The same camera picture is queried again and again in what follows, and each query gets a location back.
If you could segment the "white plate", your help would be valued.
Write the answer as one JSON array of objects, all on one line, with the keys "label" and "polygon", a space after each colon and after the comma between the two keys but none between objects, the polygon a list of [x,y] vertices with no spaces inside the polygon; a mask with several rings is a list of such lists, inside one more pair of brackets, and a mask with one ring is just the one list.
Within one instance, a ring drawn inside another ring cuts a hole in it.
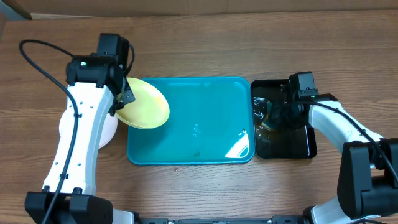
[{"label": "white plate", "polygon": [[[79,109],[79,112],[81,117],[78,119],[78,130],[74,145],[76,150],[95,151],[109,143],[116,133],[118,120],[96,107],[83,107]],[[60,120],[58,149],[62,148],[65,152],[70,147],[74,118],[74,109],[67,108]]]}]

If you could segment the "green rimmed plate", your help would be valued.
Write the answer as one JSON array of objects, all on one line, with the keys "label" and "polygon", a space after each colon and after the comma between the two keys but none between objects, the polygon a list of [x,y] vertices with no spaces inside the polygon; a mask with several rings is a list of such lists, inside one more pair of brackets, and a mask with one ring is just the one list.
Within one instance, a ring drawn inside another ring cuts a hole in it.
[{"label": "green rimmed plate", "polygon": [[170,107],[165,96],[150,83],[127,78],[135,100],[116,111],[123,123],[138,129],[154,129],[166,123]]}]

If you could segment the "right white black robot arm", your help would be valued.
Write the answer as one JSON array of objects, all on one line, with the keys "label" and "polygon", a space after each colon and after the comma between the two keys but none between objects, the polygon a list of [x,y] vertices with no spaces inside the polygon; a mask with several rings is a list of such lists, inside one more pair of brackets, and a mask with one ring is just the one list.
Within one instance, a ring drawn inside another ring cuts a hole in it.
[{"label": "right white black robot arm", "polygon": [[397,139],[384,138],[356,121],[332,94],[321,94],[312,72],[282,85],[284,99],[267,102],[262,125],[270,130],[310,126],[341,154],[337,195],[308,207],[298,223],[375,223],[397,213]]}]

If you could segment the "black water tray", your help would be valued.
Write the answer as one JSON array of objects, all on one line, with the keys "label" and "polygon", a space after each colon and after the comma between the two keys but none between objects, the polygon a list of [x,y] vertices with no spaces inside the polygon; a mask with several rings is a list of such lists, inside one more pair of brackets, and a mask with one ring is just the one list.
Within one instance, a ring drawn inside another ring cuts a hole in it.
[{"label": "black water tray", "polygon": [[285,102],[286,84],[287,79],[254,80],[251,83],[256,154],[262,159],[312,159],[317,155],[313,128],[269,130],[262,123],[267,116],[267,103]]}]

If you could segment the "green yellow scrub sponge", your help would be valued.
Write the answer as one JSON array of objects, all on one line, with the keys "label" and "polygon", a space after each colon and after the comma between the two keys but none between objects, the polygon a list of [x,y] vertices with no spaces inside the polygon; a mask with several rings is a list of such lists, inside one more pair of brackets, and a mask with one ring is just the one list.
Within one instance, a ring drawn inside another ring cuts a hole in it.
[{"label": "green yellow scrub sponge", "polygon": [[273,103],[268,101],[265,105],[265,109],[262,112],[263,113],[263,119],[261,122],[261,126],[263,128],[266,128],[268,130],[274,130],[275,129],[275,124],[271,121],[271,119],[269,118],[270,112],[272,110],[272,105]]}]

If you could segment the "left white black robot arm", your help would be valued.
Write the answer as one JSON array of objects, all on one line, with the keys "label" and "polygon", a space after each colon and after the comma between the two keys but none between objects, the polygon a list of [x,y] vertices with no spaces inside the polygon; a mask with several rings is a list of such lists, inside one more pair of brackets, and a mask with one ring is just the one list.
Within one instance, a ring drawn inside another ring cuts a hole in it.
[{"label": "left white black robot arm", "polygon": [[135,100],[126,76],[134,49],[119,34],[101,34],[97,50],[72,55],[67,85],[43,71],[19,44],[22,56],[67,95],[55,159],[41,191],[28,192],[25,210],[36,223],[134,223],[134,212],[118,210],[96,193],[96,161],[107,116]]}]

